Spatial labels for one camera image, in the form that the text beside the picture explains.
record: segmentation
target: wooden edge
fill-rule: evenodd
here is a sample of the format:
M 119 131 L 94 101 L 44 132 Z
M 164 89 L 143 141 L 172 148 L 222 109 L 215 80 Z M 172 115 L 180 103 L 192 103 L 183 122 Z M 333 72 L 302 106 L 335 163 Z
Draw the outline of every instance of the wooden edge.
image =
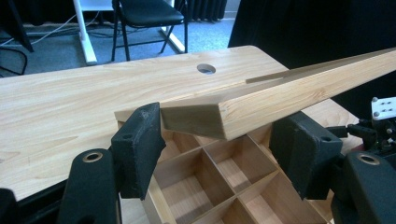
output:
M 150 223 L 176 224 L 155 177 L 151 178 L 146 200 L 142 202 Z
M 395 49 L 307 66 L 274 82 L 164 103 L 164 125 L 177 132 L 231 140 L 395 69 Z

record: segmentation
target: wooden table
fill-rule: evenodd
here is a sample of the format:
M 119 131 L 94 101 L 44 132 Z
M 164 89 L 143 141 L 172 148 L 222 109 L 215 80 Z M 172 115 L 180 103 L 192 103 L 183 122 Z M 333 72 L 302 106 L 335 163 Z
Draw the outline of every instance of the wooden table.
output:
M 213 65 L 216 73 L 199 72 L 199 64 Z M 2 78 L 0 188 L 12 189 L 20 200 L 66 179 L 77 154 L 110 146 L 118 129 L 115 111 L 286 69 L 257 48 L 241 47 Z M 357 122 L 330 100 L 305 112 L 325 126 Z M 124 200 L 122 209 L 128 209 L 125 223 L 148 223 L 139 201 Z

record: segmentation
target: compartmented wooden tray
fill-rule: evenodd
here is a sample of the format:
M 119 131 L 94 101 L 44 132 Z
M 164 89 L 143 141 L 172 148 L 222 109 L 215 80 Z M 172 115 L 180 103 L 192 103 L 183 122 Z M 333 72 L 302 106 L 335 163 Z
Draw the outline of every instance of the compartmented wooden tray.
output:
M 232 141 L 163 132 L 143 205 L 150 223 L 327 223 L 268 149 L 271 125 Z

